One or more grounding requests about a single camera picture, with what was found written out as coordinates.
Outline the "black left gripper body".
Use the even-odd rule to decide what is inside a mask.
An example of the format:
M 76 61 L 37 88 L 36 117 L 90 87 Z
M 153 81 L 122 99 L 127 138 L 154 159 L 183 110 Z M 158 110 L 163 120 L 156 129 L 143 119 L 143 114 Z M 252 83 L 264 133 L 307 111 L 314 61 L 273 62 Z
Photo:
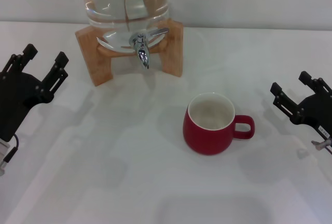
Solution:
M 10 141 L 36 105 L 51 102 L 51 92 L 32 75 L 1 73 L 1 139 Z

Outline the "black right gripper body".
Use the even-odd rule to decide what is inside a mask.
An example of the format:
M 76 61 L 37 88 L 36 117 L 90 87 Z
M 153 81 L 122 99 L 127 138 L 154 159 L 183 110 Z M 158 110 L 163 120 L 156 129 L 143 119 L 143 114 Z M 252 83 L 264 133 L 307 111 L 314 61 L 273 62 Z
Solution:
M 323 139 L 331 138 L 331 95 L 317 93 L 306 97 L 296 106 L 290 121 L 314 128 Z

